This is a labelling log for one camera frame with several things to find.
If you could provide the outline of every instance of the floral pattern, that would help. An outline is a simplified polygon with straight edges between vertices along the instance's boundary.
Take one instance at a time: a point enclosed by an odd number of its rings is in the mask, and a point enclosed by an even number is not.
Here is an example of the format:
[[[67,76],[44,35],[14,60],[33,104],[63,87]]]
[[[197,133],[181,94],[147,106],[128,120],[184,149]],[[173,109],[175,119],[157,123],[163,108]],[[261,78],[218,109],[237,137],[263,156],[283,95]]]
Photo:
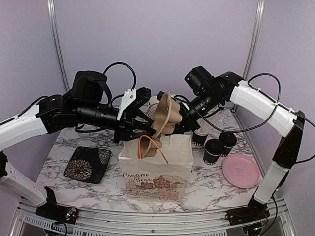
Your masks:
[[[110,152],[108,150],[98,150],[98,157],[100,162],[105,165],[108,162],[108,159],[110,158]]]
[[[65,176],[76,180],[86,180],[92,174],[92,167],[85,160],[69,161],[68,167],[64,173]]]

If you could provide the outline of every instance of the black paper cup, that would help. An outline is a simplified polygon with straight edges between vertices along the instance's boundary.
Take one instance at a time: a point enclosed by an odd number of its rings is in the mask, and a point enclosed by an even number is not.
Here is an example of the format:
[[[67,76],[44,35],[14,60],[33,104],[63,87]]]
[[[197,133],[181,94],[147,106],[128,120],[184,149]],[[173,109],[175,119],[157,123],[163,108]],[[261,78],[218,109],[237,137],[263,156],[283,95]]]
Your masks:
[[[233,133],[222,132],[219,135],[219,140],[224,144],[224,150],[221,156],[226,157],[230,154],[234,145],[236,145],[237,139]]]
[[[208,137],[208,134],[205,135],[199,135],[195,132],[192,133],[192,143],[196,146],[202,146],[205,144],[205,141]]]
[[[203,161],[207,165],[214,165],[224,150],[224,144],[219,139],[210,139],[205,144]]]

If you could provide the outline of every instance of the black cable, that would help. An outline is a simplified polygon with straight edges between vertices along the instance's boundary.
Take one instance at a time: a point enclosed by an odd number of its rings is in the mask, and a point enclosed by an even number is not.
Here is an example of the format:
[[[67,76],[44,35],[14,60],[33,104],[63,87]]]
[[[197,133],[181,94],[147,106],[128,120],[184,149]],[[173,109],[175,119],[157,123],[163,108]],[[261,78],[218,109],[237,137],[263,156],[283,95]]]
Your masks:
[[[103,129],[103,128],[92,129],[92,130],[80,130],[80,129],[75,129],[75,131],[76,131],[77,133],[85,133],[85,134],[87,134],[87,133],[100,132],[100,131],[103,131],[103,130],[105,130],[105,129]]]
[[[249,82],[252,81],[252,80],[254,80],[255,78],[257,78],[257,77],[259,77],[259,76],[263,76],[263,75],[271,75],[273,78],[276,79],[276,81],[277,81],[277,83],[278,83],[278,87],[279,87],[277,103],[276,103],[275,108],[273,109],[272,113],[270,114],[270,116],[269,116],[263,123],[258,124],[258,125],[254,126],[254,127],[251,127],[251,128],[247,128],[247,129],[243,129],[243,130],[236,130],[236,131],[220,129],[220,128],[216,127],[214,124],[212,124],[211,122],[209,122],[202,114],[200,114],[199,111],[191,105],[191,103],[189,102],[189,100],[188,100],[187,98],[185,98],[185,97],[182,96],[182,95],[176,95],[176,97],[181,97],[182,99],[184,99],[184,100],[187,102],[187,104],[189,104],[190,107],[193,108],[194,111],[195,111],[205,122],[207,122],[209,125],[211,125],[213,128],[215,128],[216,130],[218,130],[218,131],[220,131],[220,132],[226,132],[226,133],[242,133],[242,132],[251,131],[251,130],[254,130],[254,129],[257,129],[257,128],[263,126],[264,124],[266,124],[266,123],[271,119],[271,117],[273,116],[273,114],[276,112],[276,109],[277,109],[277,107],[278,107],[278,103],[279,103],[279,101],[280,101],[280,96],[281,96],[281,84],[280,84],[279,79],[278,79],[276,76],[274,76],[274,75],[272,75],[272,74],[269,74],[269,73],[261,73],[261,74],[255,75],[255,76],[253,76],[252,78],[250,78],[250,79],[249,79]]]
[[[75,128],[75,131],[78,132],[78,130],[82,129],[84,127],[85,124],[82,124],[81,126],[78,126]]]
[[[41,96],[39,97],[38,99],[36,99],[34,102],[32,102],[28,107],[26,107],[26,109],[24,109],[21,113],[18,114],[18,117],[20,117],[21,115],[23,115],[25,112],[27,112],[36,102],[38,102],[39,100],[43,99],[43,98],[48,98],[48,96]],[[10,121],[14,120],[14,117],[10,118],[10,119],[7,119],[3,122],[0,123],[0,126],[1,125],[4,125],[4,124],[7,124],[9,123]]]
[[[114,97],[114,98],[111,100],[111,102],[110,102],[110,107],[111,107],[112,109],[117,110],[117,109],[113,106],[113,102],[114,102],[116,99],[118,99],[118,98],[120,98],[120,97],[123,97],[123,96],[124,96],[123,94],[120,94],[120,95]]]
[[[275,203],[275,205],[276,205],[276,215],[275,215],[275,218],[274,218],[273,222],[272,222],[272,223],[269,225],[269,227],[268,227],[264,232],[262,232],[260,235],[264,235],[268,230],[270,230],[270,228],[274,225],[274,223],[275,223],[275,221],[276,221],[276,219],[277,219],[277,216],[278,216],[278,205],[277,205],[277,202],[276,202],[274,196],[272,196],[271,198],[272,198],[272,200],[274,201],[274,203]]]
[[[221,111],[221,110],[224,110],[224,107],[219,107],[219,106],[218,106],[218,108],[217,108],[214,112],[212,112],[211,114],[205,116],[205,118],[209,118],[209,117],[211,117],[211,116],[214,116],[216,113],[218,113],[218,112]]]
[[[176,99],[176,100],[177,100],[177,101],[179,101],[179,102],[183,102],[183,103],[187,104],[187,102],[186,102],[186,101],[183,101],[183,100],[181,100],[181,99],[177,98],[177,95],[175,95],[175,96],[174,96],[174,99]]]
[[[254,127],[251,127],[251,128],[248,128],[248,129],[242,129],[242,130],[235,130],[235,131],[232,131],[232,130],[223,130],[223,129],[220,129],[218,127],[216,127],[214,124],[212,124],[210,121],[208,121],[206,118],[204,118],[204,116],[202,114],[199,113],[199,111],[197,111],[196,108],[194,108],[191,103],[189,102],[189,100],[187,98],[185,98],[184,96],[181,96],[181,95],[178,95],[180,96],[181,98],[185,99],[187,101],[187,103],[190,105],[191,108],[193,108],[195,110],[195,112],[205,121],[207,122],[209,125],[211,125],[213,128],[215,128],[216,130],[220,131],[220,132],[226,132],[226,133],[242,133],[242,132],[247,132],[247,131],[250,131],[250,130],[253,130],[253,129],[256,129],[256,128],[259,128],[261,126],[263,126],[264,124],[266,124],[270,119],[271,117],[273,116],[273,114],[276,112],[276,109],[277,109],[277,106],[278,105],[275,105],[275,108],[273,109],[271,115],[261,124],[259,125],[256,125]]]
[[[103,75],[105,75],[106,72],[109,70],[109,68],[111,68],[111,67],[114,66],[114,65],[124,65],[124,66],[128,67],[128,69],[132,72],[132,75],[133,75],[133,85],[132,85],[131,89],[134,89],[134,88],[136,87],[136,83],[137,83],[137,76],[136,76],[136,73],[134,72],[134,70],[132,69],[132,67],[131,67],[130,65],[128,65],[127,63],[124,63],[124,62],[115,62],[115,63],[109,65],[109,66],[104,70]],[[120,98],[120,97],[123,97],[123,96],[124,96],[123,94],[120,94],[120,95],[114,97],[114,98],[110,101],[110,106],[111,106],[112,109],[115,109],[115,110],[116,110],[116,108],[113,107],[113,102],[114,102],[117,98]]]
[[[292,114],[295,114],[296,116],[298,116],[298,117],[300,117],[300,118],[302,118],[302,119],[304,119],[304,120],[307,121],[311,126],[313,126],[313,127],[315,128],[315,124],[314,124],[313,122],[311,122],[309,119],[307,119],[307,118],[301,116],[301,115],[298,114],[297,112],[291,112],[291,113],[292,113]],[[302,161],[297,161],[295,164],[300,164],[300,163],[304,163],[304,162],[310,161],[310,160],[314,159],[314,157],[315,157],[315,154],[314,154],[312,157],[310,157],[309,159],[302,160]]]
[[[53,223],[54,225],[59,225],[60,223],[62,223],[64,225],[64,230],[65,230],[65,233],[63,236],[67,236],[68,235],[68,227],[67,227],[67,224],[61,220],[61,219],[58,219],[57,222]]]
[[[271,76],[273,77],[275,80],[277,80],[278,83],[280,83],[279,79],[273,75],[273,74],[270,74],[270,73],[260,73],[260,74],[257,74],[253,77],[251,77],[249,80],[248,80],[248,85],[249,87],[251,87],[252,89],[260,92],[262,95],[264,95],[265,97],[267,97],[269,100],[271,100],[272,102],[277,102],[274,98],[272,98],[271,96],[269,96],[268,94],[264,93],[263,91],[259,90],[258,88],[256,88],[254,85],[251,84],[251,81],[259,76],[264,76],[264,75],[267,75],[267,76]],[[286,109],[287,111],[290,111],[290,109],[282,104],[279,104],[280,107]]]
[[[106,72],[109,70],[109,68],[113,67],[114,65],[124,65],[126,67],[128,67],[128,69],[132,72],[133,74],[133,85],[131,87],[131,89],[134,89],[136,87],[136,83],[137,83],[137,77],[136,77],[136,73],[134,72],[134,70],[132,69],[132,67],[124,62],[115,62],[111,65],[109,65],[103,72],[103,75],[106,74]]]

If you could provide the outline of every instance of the black camera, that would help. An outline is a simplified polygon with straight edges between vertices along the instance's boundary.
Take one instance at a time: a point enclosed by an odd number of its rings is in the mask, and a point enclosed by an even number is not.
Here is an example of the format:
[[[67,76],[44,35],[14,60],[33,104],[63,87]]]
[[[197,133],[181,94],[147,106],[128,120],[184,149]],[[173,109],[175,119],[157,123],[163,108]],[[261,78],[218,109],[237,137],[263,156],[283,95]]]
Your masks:
[[[212,85],[213,80],[214,77],[202,66],[192,69],[185,76],[185,81],[192,88],[196,96],[205,92]]]

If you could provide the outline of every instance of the white bracket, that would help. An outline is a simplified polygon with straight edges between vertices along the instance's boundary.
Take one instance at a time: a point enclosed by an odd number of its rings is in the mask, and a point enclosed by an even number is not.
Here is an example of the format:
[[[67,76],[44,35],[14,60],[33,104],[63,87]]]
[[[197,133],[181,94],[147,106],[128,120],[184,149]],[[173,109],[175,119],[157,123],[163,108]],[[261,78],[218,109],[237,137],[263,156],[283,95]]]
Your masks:
[[[0,184],[25,197],[37,207],[47,202],[47,192],[43,186],[21,174],[10,162],[6,163],[5,170],[8,175],[0,178]]]
[[[128,89],[127,91],[124,92],[124,96],[122,97],[119,105],[119,111],[117,114],[117,120],[120,120],[120,118],[123,115],[124,110],[131,104],[133,103],[134,100],[136,100],[137,96],[137,89]]]

